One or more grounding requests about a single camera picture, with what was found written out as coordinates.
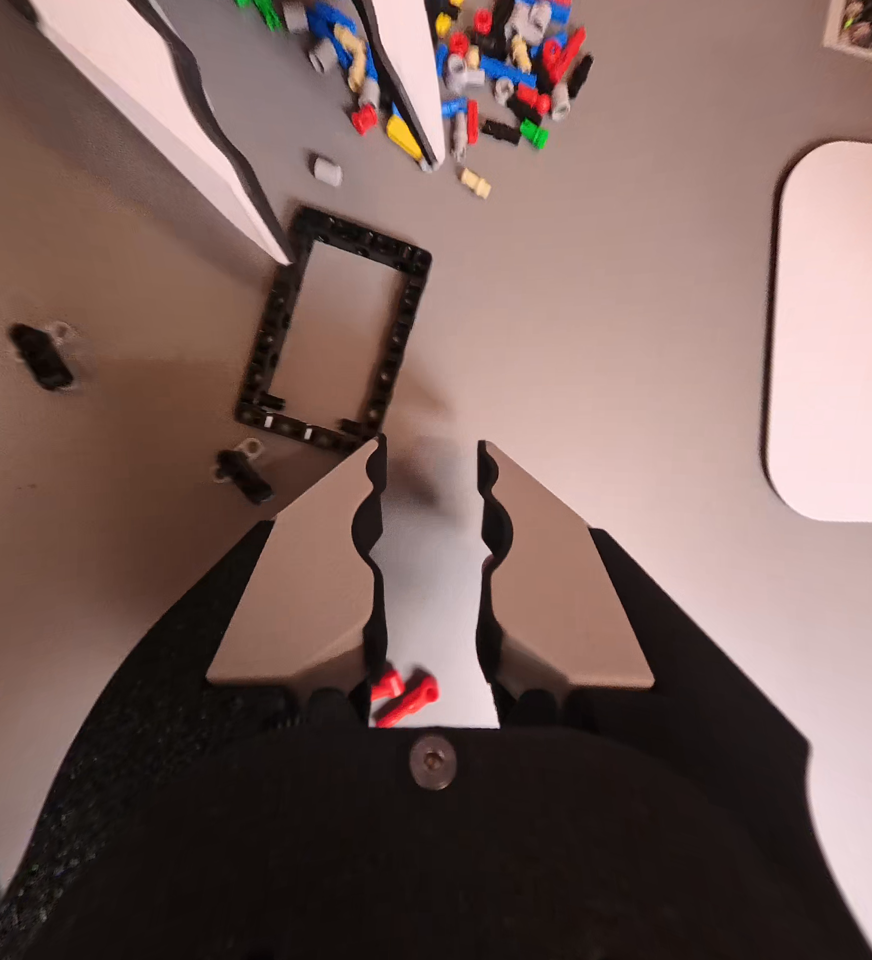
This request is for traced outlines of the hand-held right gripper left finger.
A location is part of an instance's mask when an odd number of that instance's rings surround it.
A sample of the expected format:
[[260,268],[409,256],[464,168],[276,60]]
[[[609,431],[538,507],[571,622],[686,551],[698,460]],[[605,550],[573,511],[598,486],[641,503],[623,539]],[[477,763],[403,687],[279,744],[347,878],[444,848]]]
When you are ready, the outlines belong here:
[[275,517],[206,672],[215,687],[282,687],[299,704],[354,694],[385,664],[387,442],[369,440]]

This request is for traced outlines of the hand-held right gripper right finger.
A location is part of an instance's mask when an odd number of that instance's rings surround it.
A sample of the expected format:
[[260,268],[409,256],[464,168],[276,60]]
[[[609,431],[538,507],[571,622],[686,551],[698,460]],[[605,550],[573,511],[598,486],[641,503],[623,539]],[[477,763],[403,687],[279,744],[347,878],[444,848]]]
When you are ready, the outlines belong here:
[[503,699],[645,691],[655,677],[586,521],[498,445],[477,447],[482,498],[476,650]]

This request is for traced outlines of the yellow lego connector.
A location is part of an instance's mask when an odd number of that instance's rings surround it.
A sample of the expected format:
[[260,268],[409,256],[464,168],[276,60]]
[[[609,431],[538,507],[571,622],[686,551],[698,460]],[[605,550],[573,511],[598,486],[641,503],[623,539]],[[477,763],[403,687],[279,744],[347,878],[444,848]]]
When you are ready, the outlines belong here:
[[414,162],[422,164],[425,161],[425,155],[417,139],[406,121],[397,113],[393,113],[386,124],[385,132],[387,137],[400,150],[403,150]]

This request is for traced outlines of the grey and black lego assembly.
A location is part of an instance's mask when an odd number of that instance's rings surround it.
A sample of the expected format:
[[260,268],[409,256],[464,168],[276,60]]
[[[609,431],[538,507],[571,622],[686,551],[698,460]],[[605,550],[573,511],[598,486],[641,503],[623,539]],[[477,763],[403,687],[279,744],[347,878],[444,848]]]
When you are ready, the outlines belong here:
[[67,393],[80,382],[74,359],[81,335],[69,323],[55,320],[43,325],[16,321],[7,330],[17,362],[30,373],[41,389]]

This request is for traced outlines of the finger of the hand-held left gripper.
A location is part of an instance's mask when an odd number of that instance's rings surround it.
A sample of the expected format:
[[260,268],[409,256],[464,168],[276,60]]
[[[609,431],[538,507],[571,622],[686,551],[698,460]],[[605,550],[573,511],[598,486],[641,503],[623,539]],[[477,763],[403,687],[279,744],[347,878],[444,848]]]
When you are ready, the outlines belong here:
[[156,2],[33,1],[34,24],[228,222],[295,259],[249,160],[225,133],[193,52]]
[[445,160],[442,101],[427,12],[422,1],[354,1],[380,88],[421,151],[429,172]]

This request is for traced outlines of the black rectangular lego frame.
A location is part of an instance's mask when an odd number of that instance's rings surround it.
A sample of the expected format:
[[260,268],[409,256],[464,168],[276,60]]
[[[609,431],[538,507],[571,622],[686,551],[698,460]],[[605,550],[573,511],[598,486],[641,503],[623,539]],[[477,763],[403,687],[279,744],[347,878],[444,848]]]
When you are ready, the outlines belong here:
[[[392,405],[409,337],[433,265],[426,248],[312,206],[301,206],[291,224],[297,256],[274,276],[246,367],[235,420],[318,450],[347,456],[382,433]],[[282,358],[314,246],[323,246],[391,269],[403,277],[393,318],[371,367],[368,395],[357,419],[335,426],[311,423],[286,413],[286,401],[269,392]]]

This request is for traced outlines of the red lego axle pin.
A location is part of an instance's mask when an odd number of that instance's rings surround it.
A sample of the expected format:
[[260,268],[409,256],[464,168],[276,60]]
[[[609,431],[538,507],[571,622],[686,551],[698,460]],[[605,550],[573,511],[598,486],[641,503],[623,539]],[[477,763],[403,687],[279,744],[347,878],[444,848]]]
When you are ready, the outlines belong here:
[[440,695],[436,677],[425,672],[419,673],[405,682],[405,692],[401,697],[382,703],[373,717],[374,726],[393,728],[438,702]]

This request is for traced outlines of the grey lego connector assembly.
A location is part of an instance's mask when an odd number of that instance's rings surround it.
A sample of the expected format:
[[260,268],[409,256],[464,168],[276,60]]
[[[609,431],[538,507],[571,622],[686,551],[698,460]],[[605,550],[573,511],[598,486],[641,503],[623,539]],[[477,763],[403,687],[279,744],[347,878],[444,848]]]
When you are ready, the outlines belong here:
[[258,438],[246,438],[234,448],[217,451],[213,470],[214,482],[235,486],[254,506],[271,501],[274,498],[274,488],[256,465],[263,452],[264,445]]

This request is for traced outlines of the pile of small lego pieces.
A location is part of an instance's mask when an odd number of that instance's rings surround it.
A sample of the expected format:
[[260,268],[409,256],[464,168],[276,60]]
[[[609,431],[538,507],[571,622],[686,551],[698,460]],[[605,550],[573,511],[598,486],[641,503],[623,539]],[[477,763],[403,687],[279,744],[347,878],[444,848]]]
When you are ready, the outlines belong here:
[[[571,2],[424,2],[433,42],[446,152],[462,167],[482,138],[510,146],[546,145],[546,122],[571,112],[593,57],[586,28],[571,29]],[[353,2],[233,2],[254,12],[274,35],[306,39],[319,75],[339,73],[350,115],[372,103],[385,127],[397,114],[382,92],[366,31]]]

